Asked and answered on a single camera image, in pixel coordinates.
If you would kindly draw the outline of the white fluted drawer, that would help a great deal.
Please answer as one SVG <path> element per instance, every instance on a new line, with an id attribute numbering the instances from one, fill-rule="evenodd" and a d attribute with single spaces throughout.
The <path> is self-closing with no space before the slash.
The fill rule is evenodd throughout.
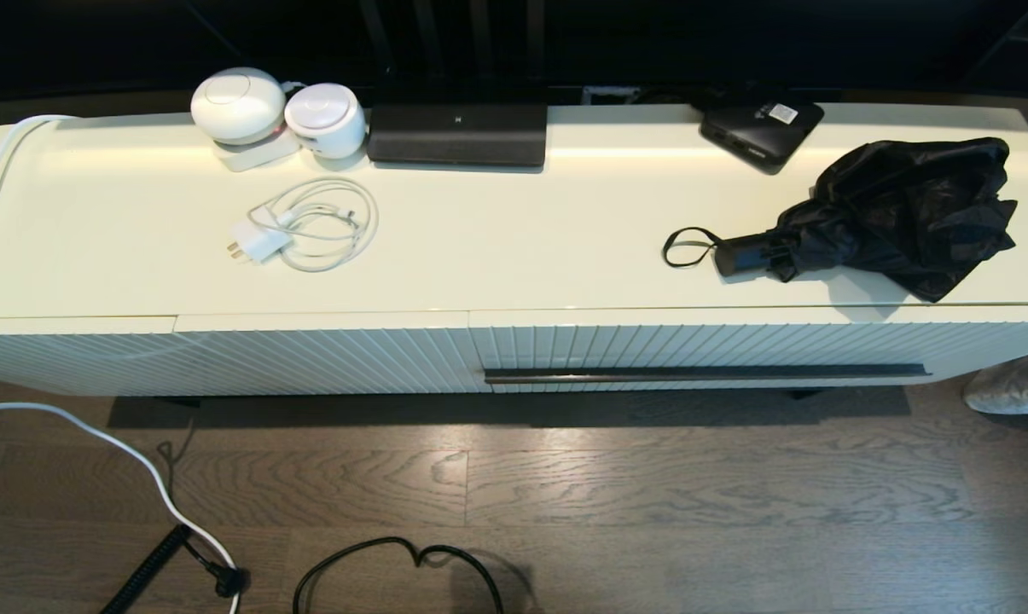
<path id="1" fill-rule="evenodd" d="M 828 389 L 948 380 L 1028 355 L 1028 304 L 472 312 L 487 369 L 922 364 L 919 378 L 489 385 L 494 392 Z"/>

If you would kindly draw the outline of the black umbrella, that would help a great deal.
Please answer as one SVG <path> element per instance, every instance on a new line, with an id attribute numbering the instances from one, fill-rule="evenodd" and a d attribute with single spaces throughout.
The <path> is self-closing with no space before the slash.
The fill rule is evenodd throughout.
<path id="1" fill-rule="evenodd" d="M 982 262 L 1015 246 L 1009 145 L 1000 137 L 959 142 L 880 141 L 827 167 L 810 198 L 767 232 L 725 240 L 705 230 L 702 249 L 723 277 L 847 268 L 883 275 L 922 302 L 950 295 Z"/>

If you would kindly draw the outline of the white sideboard cabinet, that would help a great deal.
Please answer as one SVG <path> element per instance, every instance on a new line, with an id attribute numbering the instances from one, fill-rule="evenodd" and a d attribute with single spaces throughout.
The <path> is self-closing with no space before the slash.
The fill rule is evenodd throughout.
<path id="1" fill-rule="evenodd" d="M 938 304 L 1028 304 L 1028 124 L 1016 110 L 828 104 L 782 172 L 682 105 L 556 107 L 538 172 L 396 170 L 306 153 L 232 172 L 185 115 L 54 122 L 0 186 L 0 380 L 93 396 L 494 392 L 472 312 L 923 304 L 881 275 L 787 284 L 667 267 L 685 226 L 763 232 L 878 140 L 1009 145 L 1015 248 Z M 291 234 L 233 259 L 249 220 Z"/>

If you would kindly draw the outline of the black rectangular device box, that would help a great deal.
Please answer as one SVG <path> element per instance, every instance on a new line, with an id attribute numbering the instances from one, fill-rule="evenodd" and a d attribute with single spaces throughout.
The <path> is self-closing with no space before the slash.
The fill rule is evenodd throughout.
<path id="1" fill-rule="evenodd" d="M 379 105 L 369 117 L 373 162 L 529 170 L 546 159 L 544 104 Z"/>

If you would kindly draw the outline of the white power adapter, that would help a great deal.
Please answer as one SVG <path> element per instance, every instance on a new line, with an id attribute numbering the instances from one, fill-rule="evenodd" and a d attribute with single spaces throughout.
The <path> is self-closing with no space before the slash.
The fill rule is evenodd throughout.
<path id="1" fill-rule="evenodd" d="M 282 232 L 276 227 L 244 220 L 230 229 L 230 242 L 226 246 L 226 252 L 233 259 L 263 264 L 290 246 L 292 241 L 291 234 Z"/>

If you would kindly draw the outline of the small white round device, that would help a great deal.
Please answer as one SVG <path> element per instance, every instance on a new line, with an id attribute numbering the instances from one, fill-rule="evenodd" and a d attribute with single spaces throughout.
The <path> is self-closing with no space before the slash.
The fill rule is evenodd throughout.
<path id="1" fill-rule="evenodd" d="M 303 87 L 287 101 L 284 117 L 303 147 L 323 159 L 345 159 L 366 141 L 364 110 L 355 93 L 342 84 Z"/>

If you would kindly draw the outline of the black set-top box with label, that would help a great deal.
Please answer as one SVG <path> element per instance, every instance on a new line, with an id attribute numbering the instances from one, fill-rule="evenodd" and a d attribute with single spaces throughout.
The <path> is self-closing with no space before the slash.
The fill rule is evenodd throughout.
<path id="1" fill-rule="evenodd" d="M 720 102 L 705 110 L 700 134 L 737 159 L 774 176 L 824 118 L 825 109 L 814 102 L 760 96 Z"/>

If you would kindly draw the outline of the flat white device base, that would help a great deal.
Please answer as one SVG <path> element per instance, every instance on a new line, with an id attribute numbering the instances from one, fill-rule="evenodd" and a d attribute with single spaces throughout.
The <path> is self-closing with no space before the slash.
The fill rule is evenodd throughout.
<path id="1" fill-rule="evenodd" d="M 295 155 L 301 148 L 302 143 L 298 137 L 285 125 L 276 128 L 263 139 L 251 143 L 211 142 L 211 150 L 217 159 L 232 172 L 249 171 L 261 165 L 276 162 L 283 157 Z"/>

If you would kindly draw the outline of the large white dome device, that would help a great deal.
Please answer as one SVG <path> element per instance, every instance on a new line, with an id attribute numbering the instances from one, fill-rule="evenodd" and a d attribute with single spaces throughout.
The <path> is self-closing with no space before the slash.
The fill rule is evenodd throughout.
<path id="1" fill-rule="evenodd" d="M 284 124 L 285 93 L 270 73 L 230 67 L 206 78 L 191 95 L 190 115 L 211 140 L 248 145 Z"/>

